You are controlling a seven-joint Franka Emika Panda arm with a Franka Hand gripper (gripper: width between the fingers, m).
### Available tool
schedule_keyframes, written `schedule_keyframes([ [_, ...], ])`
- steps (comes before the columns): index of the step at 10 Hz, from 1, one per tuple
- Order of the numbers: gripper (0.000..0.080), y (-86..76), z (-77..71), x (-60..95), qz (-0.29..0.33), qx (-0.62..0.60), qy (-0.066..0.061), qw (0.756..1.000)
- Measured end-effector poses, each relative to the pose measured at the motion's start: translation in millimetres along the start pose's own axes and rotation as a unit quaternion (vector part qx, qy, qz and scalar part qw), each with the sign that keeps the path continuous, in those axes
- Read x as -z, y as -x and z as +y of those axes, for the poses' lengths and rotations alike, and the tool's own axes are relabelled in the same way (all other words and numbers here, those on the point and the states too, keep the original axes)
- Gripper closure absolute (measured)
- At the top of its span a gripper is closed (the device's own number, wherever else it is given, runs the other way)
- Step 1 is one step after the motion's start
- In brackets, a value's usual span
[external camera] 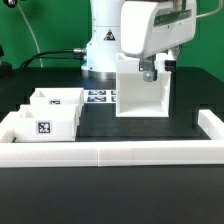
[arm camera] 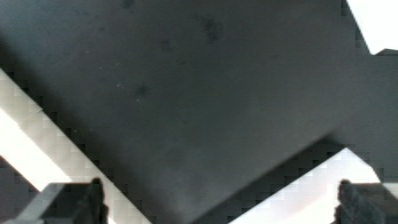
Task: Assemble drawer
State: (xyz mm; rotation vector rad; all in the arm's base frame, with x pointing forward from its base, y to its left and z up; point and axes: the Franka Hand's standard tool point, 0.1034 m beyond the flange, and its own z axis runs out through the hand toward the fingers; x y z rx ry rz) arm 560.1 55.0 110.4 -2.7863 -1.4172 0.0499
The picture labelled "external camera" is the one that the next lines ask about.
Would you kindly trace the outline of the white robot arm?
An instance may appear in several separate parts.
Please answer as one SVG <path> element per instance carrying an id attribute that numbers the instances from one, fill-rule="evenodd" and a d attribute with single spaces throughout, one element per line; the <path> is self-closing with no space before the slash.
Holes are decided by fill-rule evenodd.
<path id="1" fill-rule="evenodd" d="M 113 79 L 116 55 L 147 59 L 193 39 L 196 0 L 90 0 L 92 37 L 82 71 Z"/>

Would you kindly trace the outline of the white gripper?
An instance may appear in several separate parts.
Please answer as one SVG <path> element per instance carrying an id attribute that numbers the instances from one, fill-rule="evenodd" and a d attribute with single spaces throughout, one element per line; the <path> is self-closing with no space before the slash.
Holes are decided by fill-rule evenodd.
<path id="1" fill-rule="evenodd" d="M 157 80 L 155 58 L 168 50 L 165 70 L 175 71 L 180 47 L 193 39 L 196 30 L 196 0 L 126 1 L 121 10 L 121 49 L 128 57 L 143 61 L 143 79 Z"/>

